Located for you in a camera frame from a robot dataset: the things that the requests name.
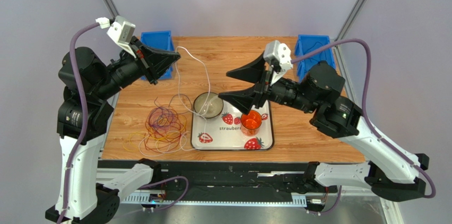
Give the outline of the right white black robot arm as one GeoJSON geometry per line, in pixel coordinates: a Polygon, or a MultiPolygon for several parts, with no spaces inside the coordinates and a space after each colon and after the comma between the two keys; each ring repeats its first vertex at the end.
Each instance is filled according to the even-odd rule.
{"type": "Polygon", "coordinates": [[[371,190],[383,199],[404,202],[425,197],[429,157],[389,146],[381,132],[370,128],[362,109],[341,95],[345,80],[326,61],[312,66],[301,82],[281,78],[273,81],[276,62],[266,67],[263,56],[227,76],[250,82],[251,88],[222,92],[219,97],[244,114],[268,101],[311,113],[310,124],[322,134],[338,139],[361,152],[367,160],[355,164],[310,162],[304,173],[308,182],[330,186],[354,186],[371,190]]]}

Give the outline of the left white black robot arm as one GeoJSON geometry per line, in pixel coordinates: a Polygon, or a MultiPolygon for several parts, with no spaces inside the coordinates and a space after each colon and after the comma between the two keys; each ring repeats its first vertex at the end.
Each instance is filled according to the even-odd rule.
{"type": "Polygon", "coordinates": [[[141,77],[156,84],[180,59],[179,53],[147,46],[136,37],[131,47],[131,53],[122,51],[109,65],[89,47],[73,48],[63,58],[58,76],[65,83],[64,101],[57,116],[62,180],[58,201],[45,214],[50,221],[107,223],[121,201],[162,177],[161,165],[143,158],[113,180],[97,182],[98,158],[114,112],[109,99],[141,77]]]}

